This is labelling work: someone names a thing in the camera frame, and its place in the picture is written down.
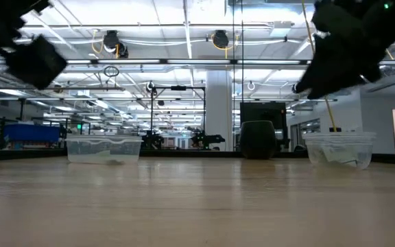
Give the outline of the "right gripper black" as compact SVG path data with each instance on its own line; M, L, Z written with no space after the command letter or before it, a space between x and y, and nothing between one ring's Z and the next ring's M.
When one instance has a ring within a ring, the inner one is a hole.
M342 89L381 78L382 51L395 42L395 0L316 0L312 21L315 53L294 93L320 99Z

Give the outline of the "blue storage bin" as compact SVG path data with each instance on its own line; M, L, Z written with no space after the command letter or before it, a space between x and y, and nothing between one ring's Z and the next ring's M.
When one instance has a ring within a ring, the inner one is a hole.
M55 126L17 123L4 126L3 133L11 141L57 142L60 138L60 128Z

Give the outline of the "round clear plastic container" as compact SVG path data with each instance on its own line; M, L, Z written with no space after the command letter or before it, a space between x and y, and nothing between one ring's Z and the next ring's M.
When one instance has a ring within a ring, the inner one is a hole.
M367 169L372 160L374 132L316 132L303 135L313 165Z

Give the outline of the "black cabinet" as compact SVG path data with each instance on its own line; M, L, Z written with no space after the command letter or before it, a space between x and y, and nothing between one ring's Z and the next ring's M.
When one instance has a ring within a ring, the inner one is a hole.
M287 110L284 102L241 102L240 124L247 121L271 121L281 148L289 148Z

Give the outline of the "rectangular clear plastic container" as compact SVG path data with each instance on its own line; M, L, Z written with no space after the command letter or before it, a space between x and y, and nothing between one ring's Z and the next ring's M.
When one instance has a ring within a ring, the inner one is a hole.
M137 163L142 138L126 135L71 135L66 138L71 163L106 165L109 160Z

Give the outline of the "dark round barrel bin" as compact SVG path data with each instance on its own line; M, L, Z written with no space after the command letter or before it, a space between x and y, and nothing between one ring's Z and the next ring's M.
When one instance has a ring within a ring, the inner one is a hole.
M246 159L269 160L276 148L276 133L271 121L242 123L240 149Z

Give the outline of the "white building pillar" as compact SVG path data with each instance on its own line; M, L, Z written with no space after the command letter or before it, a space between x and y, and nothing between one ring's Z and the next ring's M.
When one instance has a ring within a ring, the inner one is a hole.
M233 150L232 79L227 70L206 72L206 119L207 135L220 134L224 143L216 144L221 151Z

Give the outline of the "long overhead light bar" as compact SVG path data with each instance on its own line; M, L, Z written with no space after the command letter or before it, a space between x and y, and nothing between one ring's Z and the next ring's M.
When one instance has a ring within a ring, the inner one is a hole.
M227 60L227 59L101 59L101 60L67 60L70 65L96 64L186 64L186 65L308 65L310 60Z

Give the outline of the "black metal workstation frame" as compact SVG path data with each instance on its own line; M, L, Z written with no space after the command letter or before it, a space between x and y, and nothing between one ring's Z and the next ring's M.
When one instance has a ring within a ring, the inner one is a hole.
M154 138L154 102L155 100L159 100L160 95L165 91L165 90L171 90L171 91L186 91L186 90L192 90L193 91L193 96L198 96L201 101L203 101L203 109L200 110L200 112L203 114L202 116L202 123L203 123L203 132L205 132L205 120L206 120L206 88L205 87L198 87L198 86L181 86L181 85L175 85L175 86L154 86L152 91L150 92L150 131L148 134L147 138L147 144L149 149L154 149L155 146L153 145L153 141L155 140Z

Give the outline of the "black table edge rail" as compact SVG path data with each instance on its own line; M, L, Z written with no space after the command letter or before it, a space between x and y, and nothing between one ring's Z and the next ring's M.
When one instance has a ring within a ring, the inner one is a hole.
M0 150L0 161L23 158L49 158L66 156L65 149ZM243 158L240 152L195 151L195 150L143 150L142 157L169 158ZM373 154L372 162L395 164L395 154Z

